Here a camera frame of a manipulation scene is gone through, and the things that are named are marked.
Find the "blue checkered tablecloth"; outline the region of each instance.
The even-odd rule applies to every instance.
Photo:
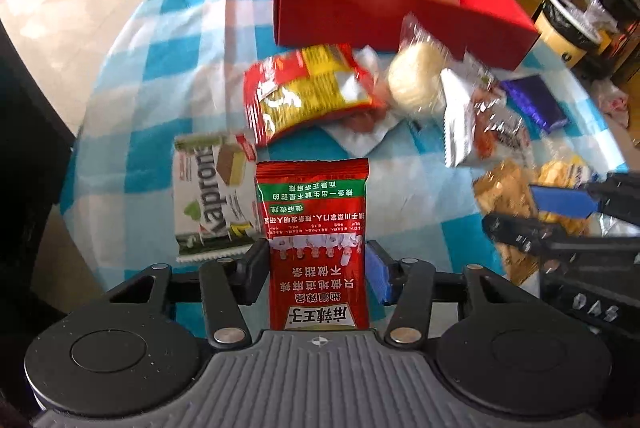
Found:
[[[73,240],[106,289],[154,262],[175,267],[174,137],[244,127],[245,69],[285,50],[273,41],[272,5],[272,0],[145,0],[111,47],[60,204]],[[544,44],[536,44],[516,74],[498,74],[533,73],[542,74],[571,121],[551,141],[540,140],[530,126],[536,160],[548,160],[550,150],[566,145],[599,173],[626,170],[602,115]],[[261,160],[346,157],[316,127],[260,152]],[[501,273],[474,201],[472,180],[478,173],[444,166],[440,131],[417,132],[401,122],[369,160],[368,239],[395,257],[426,259],[441,271],[478,262]],[[384,315],[371,306],[374,320]],[[199,335],[201,316],[199,305],[178,309],[178,319]],[[254,332],[268,326],[265,290],[245,316]]]

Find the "red and yellow snack bag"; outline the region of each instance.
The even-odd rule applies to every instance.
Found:
[[[255,178],[271,246],[272,329],[366,329],[369,161],[267,161]]]
[[[384,109],[384,102],[372,95],[373,85],[347,44],[303,47],[247,69],[244,110],[257,145],[265,147],[318,119]]]

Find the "snack wrapper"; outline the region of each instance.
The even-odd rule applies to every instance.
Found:
[[[449,50],[408,14],[400,49],[386,74],[393,105],[408,118],[440,121],[445,107],[440,72],[450,60]]]
[[[371,76],[347,44],[303,47],[254,63],[244,73],[244,110],[257,145],[265,147],[318,119],[384,107],[372,90]]]
[[[502,89],[525,115],[545,132],[564,127],[569,120],[538,75],[500,82]]]
[[[611,80],[594,80],[590,89],[591,98],[596,102],[598,109],[610,116],[613,121],[622,125],[625,129],[629,126],[629,96],[613,85]]]
[[[556,159],[543,164],[536,184],[575,188],[593,179],[593,171],[578,155]],[[551,212],[540,212],[538,218],[546,223],[560,223],[570,235],[583,235],[590,226],[588,219],[574,219]]]
[[[513,160],[507,159],[474,182],[476,202],[482,213],[505,213],[533,217],[536,206],[529,190],[531,174]],[[513,246],[496,244],[507,278],[522,284],[538,270],[538,259]]]
[[[385,68],[375,50],[365,46],[354,55],[354,58],[358,65],[370,73],[374,82],[374,94],[382,101],[388,101],[382,81]],[[400,119],[389,109],[377,109],[352,115],[341,121],[323,123],[322,130],[352,156],[364,157],[376,148],[386,133],[399,122]]]
[[[491,72],[491,69],[480,62],[468,51],[465,51],[465,55],[462,59],[462,66],[465,74],[467,75],[465,76],[466,78],[477,79],[479,85],[483,89],[494,94],[501,103],[507,103],[507,94],[500,88],[500,81]]]
[[[244,253],[261,236],[251,131],[176,137],[172,180],[178,262]]]
[[[271,246],[270,321],[282,329],[367,329],[369,161],[267,161],[256,172]]]
[[[529,131],[521,116],[499,96],[463,79],[453,68],[443,69],[445,165],[481,167],[513,158],[533,167]]]

